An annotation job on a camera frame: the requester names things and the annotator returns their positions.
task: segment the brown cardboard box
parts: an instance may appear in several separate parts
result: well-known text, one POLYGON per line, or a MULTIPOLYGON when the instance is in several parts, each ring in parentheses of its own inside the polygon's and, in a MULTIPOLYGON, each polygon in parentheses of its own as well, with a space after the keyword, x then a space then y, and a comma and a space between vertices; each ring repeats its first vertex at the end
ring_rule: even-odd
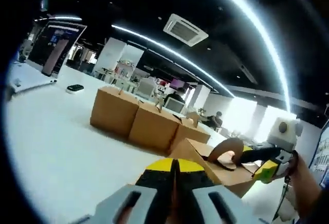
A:
POLYGON ((185 117, 180 118, 181 124, 179 125, 174 141, 172 142, 171 151, 175 146, 184 138, 193 139, 200 143, 207 143, 210 135, 199 125, 197 127, 193 126, 193 120, 187 119, 185 117))
POLYGON ((138 100, 119 89, 104 86, 97 91, 90 124, 107 132, 128 137, 137 110, 138 100))
POLYGON ((191 139, 180 141, 169 157, 175 159, 186 159, 194 161, 204 167, 208 177, 215 184, 222 184, 238 197, 243 195, 252 187, 254 181, 251 178, 252 172, 257 170, 257 166, 244 167, 238 166, 234 171, 228 171, 216 165, 205 161, 213 147, 191 139))
POLYGON ((139 109, 129 140, 133 143, 167 152, 175 136, 179 119, 164 109, 152 104, 139 102, 139 109))

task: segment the white table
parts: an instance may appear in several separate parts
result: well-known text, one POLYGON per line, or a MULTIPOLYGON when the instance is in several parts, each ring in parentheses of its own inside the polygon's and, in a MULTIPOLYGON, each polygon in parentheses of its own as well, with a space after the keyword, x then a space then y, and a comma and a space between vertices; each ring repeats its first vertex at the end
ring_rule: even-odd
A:
MULTIPOLYGON (((104 85, 63 66, 56 85, 22 93, 7 105, 11 162, 26 196, 45 222, 68 223, 93 214, 98 202, 133 183, 147 165, 162 158, 90 126, 97 89, 104 85), (66 93, 72 84, 82 84, 85 90, 66 93)), ((214 145, 224 138, 208 132, 214 145)), ((279 204, 280 182, 257 182, 244 197, 266 220, 272 219, 279 204)))

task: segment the yellow object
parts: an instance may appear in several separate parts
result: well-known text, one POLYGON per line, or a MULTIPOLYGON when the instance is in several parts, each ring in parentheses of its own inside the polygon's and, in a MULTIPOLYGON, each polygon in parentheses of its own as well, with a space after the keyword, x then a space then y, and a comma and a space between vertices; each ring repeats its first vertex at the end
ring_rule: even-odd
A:
POLYGON ((197 172, 197 171, 204 171, 205 169, 200 166, 199 164, 193 162, 193 161, 188 161, 184 159, 178 159, 179 163, 179 170, 181 173, 183 172, 197 172))
POLYGON ((254 174, 254 180, 268 182, 276 173, 278 164, 269 160, 266 161, 254 174))
POLYGON ((146 170, 170 172, 172 163, 173 163, 172 158, 164 158, 156 162, 153 162, 151 165, 149 165, 146 168, 146 170))
POLYGON ((252 150, 252 148, 250 148, 250 147, 248 147, 248 146, 243 146, 243 152, 244 151, 251 151, 252 150))

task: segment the ceiling vent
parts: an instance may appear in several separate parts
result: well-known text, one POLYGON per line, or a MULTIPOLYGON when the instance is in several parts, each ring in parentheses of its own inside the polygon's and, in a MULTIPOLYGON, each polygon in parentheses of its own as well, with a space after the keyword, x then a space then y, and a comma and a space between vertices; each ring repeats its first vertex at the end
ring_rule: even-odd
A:
POLYGON ((190 47, 208 37, 203 30, 176 14, 171 14, 163 31, 190 47))

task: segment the black ceiling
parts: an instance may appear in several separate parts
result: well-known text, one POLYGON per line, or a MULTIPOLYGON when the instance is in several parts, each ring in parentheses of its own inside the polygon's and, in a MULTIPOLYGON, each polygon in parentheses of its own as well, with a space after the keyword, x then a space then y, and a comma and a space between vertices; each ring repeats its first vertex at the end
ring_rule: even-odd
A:
MULTIPOLYGON (((328 45, 314 19, 297 0, 248 2, 264 22, 275 44, 290 95, 324 107, 329 102, 329 96, 325 95, 329 92, 328 45)), ((46 14, 80 16, 88 28, 79 42, 92 50, 97 51, 100 44, 104 44, 104 39, 110 36, 132 41, 177 62, 222 92, 211 80, 181 59, 111 27, 116 24, 169 46, 225 85, 283 93, 260 34, 230 0, 49 0, 48 11, 40 16, 45 17, 46 14), (207 32, 209 37, 189 47, 164 33, 162 30, 172 13, 192 22, 207 32), (253 81, 245 72, 250 73, 253 81)), ((177 74, 175 67, 166 67, 171 75, 177 74)))

